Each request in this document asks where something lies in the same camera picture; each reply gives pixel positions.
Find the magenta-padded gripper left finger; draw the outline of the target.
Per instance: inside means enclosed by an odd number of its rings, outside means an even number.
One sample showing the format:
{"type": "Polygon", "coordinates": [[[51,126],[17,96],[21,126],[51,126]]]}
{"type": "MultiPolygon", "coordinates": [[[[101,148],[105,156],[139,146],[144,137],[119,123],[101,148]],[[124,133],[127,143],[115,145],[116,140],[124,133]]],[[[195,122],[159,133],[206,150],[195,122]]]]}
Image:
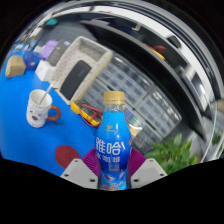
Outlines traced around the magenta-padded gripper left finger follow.
{"type": "Polygon", "coordinates": [[[100,176],[100,165],[94,149],[81,159],[74,158],[67,166],[61,177],[78,186],[97,189],[100,176]]]}

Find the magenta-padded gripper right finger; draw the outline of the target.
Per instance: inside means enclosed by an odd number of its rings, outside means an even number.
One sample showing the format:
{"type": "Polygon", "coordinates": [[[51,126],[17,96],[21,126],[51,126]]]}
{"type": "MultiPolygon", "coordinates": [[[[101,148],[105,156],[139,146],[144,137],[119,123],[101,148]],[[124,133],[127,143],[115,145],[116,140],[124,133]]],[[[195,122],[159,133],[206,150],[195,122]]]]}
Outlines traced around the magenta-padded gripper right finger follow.
{"type": "Polygon", "coordinates": [[[166,172],[158,162],[146,159],[140,152],[133,149],[128,162],[128,188],[135,189],[146,186],[166,176],[166,172]]]}

